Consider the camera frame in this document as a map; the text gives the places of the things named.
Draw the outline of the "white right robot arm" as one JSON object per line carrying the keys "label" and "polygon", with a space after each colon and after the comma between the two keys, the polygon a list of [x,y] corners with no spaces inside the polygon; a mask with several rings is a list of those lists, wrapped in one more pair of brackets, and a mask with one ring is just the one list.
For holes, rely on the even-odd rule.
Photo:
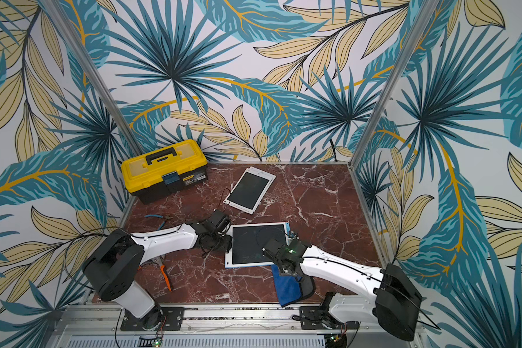
{"label": "white right robot arm", "polygon": [[349,322],[377,323],[402,341],[415,338],[423,297],[399,266],[357,264],[298,239],[288,244],[271,239],[263,245],[262,253],[278,268],[279,275],[299,283],[305,297],[315,291],[316,278],[354,293],[329,292],[316,311],[316,322],[333,329]]}

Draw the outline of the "blue framed drawing tablet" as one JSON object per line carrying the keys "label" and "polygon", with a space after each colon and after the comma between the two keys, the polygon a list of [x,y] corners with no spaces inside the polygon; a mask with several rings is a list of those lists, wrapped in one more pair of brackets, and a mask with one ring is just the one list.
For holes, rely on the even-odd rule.
{"label": "blue framed drawing tablet", "polygon": [[233,225],[228,232],[232,239],[232,246],[225,255],[225,268],[273,265],[271,260],[263,254],[262,248],[272,239],[289,244],[290,231],[290,225],[287,222]]}

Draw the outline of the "blue microfiber cloth black trim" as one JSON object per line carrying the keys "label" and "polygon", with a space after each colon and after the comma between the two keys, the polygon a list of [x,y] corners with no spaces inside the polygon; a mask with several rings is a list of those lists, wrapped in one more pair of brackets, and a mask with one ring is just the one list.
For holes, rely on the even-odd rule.
{"label": "blue microfiber cloth black trim", "polygon": [[276,265],[271,266],[278,303],[286,307],[309,299],[316,292],[316,283],[309,276],[281,275]]}

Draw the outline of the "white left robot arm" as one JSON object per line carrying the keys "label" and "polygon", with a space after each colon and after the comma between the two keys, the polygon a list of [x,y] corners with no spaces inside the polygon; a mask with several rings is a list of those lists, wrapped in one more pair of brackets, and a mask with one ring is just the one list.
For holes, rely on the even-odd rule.
{"label": "white left robot arm", "polygon": [[114,230],[88,257],[82,271],[101,300],[120,305],[146,331],[157,331],[167,314],[152,296],[135,281],[142,264],[172,252],[201,249],[230,251],[231,219],[214,210],[203,221],[182,223],[176,227],[146,233]]}

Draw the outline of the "white drawing tablet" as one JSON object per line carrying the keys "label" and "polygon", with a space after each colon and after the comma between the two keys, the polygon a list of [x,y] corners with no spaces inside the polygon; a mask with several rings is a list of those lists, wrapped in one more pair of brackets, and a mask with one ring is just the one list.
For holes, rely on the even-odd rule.
{"label": "white drawing tablet", "polygon": [[274,174],[249,167],[223,203],[253,215],[275,179]]}

